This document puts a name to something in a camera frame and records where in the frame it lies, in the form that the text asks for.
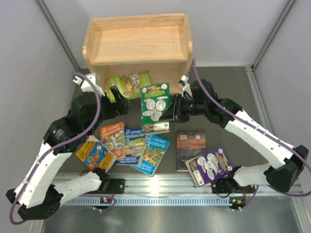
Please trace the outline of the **lime green 65-Storey Treehouse book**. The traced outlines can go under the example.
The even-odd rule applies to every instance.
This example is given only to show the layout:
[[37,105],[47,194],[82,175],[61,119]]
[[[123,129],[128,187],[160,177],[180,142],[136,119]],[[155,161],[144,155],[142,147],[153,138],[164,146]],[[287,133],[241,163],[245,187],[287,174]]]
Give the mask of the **lime green 65-Storey Treehouse book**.
[[149,71],[140,71],[109,77],[109,88],[116,86],[119,92],[129,100],[140,98],[141,88],[149,86],[151,83]]

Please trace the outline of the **dark green 104-Storey Treehouse book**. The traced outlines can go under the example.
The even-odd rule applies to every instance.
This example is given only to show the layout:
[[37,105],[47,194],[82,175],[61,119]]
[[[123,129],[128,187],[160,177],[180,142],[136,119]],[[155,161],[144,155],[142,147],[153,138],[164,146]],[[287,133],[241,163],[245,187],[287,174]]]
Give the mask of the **dark green 104-Storey Treehouse book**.
[[141,88],[141,130],[143,134],[170,131],[169,122],[160,120],[170,104],[170,85],[157,83]]

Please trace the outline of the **orange 78-Storey Treehouse book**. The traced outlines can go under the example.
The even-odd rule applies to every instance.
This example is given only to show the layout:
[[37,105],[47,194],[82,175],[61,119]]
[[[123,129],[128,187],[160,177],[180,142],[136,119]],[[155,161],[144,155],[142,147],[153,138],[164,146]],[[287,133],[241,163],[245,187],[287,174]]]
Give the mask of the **orange 78-Storey Treehouse book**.
[[125,157],[125,133],[123,122],[100,127],[100,140],[117,156],[117,159]]

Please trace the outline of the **yellow 130-Storey Treehouse book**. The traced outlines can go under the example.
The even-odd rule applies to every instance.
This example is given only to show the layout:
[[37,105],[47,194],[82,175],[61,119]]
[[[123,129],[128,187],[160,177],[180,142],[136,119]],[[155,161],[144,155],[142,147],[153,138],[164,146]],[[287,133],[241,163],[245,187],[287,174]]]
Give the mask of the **yellow 130-Storey Treehouse book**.
[[91,135],[75,155],[90,169],[101,168],[106,172],[114,165],[117,156]]

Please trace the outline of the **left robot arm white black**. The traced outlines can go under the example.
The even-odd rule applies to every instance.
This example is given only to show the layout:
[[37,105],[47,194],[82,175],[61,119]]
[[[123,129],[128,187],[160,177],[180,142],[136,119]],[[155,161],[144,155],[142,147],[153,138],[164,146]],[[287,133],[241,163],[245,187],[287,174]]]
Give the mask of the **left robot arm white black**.
[[42,220],[52,216],[65,202],[80,195],[94,192],[103,194],[110,187],[105,168],[95,168],[86,175],[65,182],[52,181],[63,163],[86,142],[99,125],[128,113],[130,101],[116,87],[110,89],[115,101],[106,94],[86,91],[74,98],[68,114],[54,121],[43,137],[38,156],[24,181],[6,192],[14,211],[15,205],[21,222]]

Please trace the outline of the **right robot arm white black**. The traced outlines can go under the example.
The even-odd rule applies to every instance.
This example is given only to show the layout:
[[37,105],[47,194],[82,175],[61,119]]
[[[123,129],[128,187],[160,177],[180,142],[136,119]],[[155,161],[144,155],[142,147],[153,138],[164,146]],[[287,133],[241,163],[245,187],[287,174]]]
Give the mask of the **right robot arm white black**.
[[309,154],[306,147],[294,147],[271,134],[235,101],[218,98],[213,85],[206,80],[187,83],[184,77],[179,85],[182,92],[172,96],[161,120],[187,122],[191,116],[204,115],[209,122],[239,137],[267,160],[259,166],[234,167],[215,182],[216,186],[223,185],[236,193],[245,186],[263,184],[290,195],[292,185],[306,167]]

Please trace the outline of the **dark sunset cover book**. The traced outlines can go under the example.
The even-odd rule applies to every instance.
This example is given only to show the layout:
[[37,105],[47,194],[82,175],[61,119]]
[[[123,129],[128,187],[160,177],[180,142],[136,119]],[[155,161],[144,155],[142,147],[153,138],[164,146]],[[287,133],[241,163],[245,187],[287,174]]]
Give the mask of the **dark sunset cover book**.
[[177,171],[186,172],[185,162],[206,151],[204,131],[178,131],[176,133]]

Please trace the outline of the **blue 26-Storey Treehouse book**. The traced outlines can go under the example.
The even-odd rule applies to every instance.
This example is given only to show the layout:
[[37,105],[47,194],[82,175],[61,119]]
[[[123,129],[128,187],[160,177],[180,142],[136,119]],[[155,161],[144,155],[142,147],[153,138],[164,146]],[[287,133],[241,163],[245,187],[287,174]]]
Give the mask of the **blue 26-Storey Treehouse book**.
[[154,176],[169,145],[170,141],[167,139],[157,135],[147,135],[143,145],[141,165],[132,167],[148,176]]

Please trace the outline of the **blue 91-Storey Treehouse book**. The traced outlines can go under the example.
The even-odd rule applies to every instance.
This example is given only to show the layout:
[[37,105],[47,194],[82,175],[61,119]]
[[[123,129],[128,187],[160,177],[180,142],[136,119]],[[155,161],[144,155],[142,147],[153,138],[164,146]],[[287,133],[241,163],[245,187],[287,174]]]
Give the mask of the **blue 91-Storey Treehouse book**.
[[141,129],[125,128],[125,157],[118,159],[119,166],[140,166],[145,136]]

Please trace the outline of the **purple Treehouse book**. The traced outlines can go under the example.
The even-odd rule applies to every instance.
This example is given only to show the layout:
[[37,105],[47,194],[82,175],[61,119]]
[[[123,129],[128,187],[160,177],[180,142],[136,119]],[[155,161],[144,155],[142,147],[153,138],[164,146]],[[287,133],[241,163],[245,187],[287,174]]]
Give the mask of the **purple Treehouse book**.
[[222,147],[205,152],[185,162],[196,187],[217,181],[233,170]]

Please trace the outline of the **wooden two-tier bookshelf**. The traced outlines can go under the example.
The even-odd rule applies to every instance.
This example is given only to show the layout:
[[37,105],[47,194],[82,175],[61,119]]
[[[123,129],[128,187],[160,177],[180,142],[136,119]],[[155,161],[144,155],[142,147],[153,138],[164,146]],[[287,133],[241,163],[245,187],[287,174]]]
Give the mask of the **wooden two-tier bookshelf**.
[[189,16],[159,14],[92,18],[83,44],[90,70],[109,90],[109,77],[149,71],[153,83],[169,83],[180,93],[179,80],[189,70],[193,44]]

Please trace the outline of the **aluminium mounting rail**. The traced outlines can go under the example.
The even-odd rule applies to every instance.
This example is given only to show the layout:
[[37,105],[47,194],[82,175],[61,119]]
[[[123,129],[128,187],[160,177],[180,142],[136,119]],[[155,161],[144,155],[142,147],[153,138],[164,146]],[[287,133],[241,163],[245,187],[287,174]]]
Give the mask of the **aluminium mounting rail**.
[[[216,196],[210,184],[197,188],[188,174],[159,174],[154,177],[140,174],[110,174],[111,179],[124,179],[124,196]],[[57,174],[52,183],[67,182],[79,178],[78,173]],[[259,185],[256,196],[281,196],[267,185]]]

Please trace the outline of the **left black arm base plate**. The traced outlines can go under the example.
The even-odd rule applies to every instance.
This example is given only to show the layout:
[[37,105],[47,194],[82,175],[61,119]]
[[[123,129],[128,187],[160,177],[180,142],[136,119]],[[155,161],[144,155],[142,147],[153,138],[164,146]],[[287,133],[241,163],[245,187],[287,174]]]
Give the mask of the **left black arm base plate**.
[[123,194],[125,189],[125,179],[111,179],[103,194]]

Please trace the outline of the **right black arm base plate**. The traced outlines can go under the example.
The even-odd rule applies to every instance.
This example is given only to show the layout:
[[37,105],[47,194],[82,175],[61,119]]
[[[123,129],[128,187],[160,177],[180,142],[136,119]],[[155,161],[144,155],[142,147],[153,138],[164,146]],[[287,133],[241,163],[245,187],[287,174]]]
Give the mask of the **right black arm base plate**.
[[246,194],[245,188],[242,188],[235,180],[220,178],[211,185],[212,193],[225,198],[231,194]]

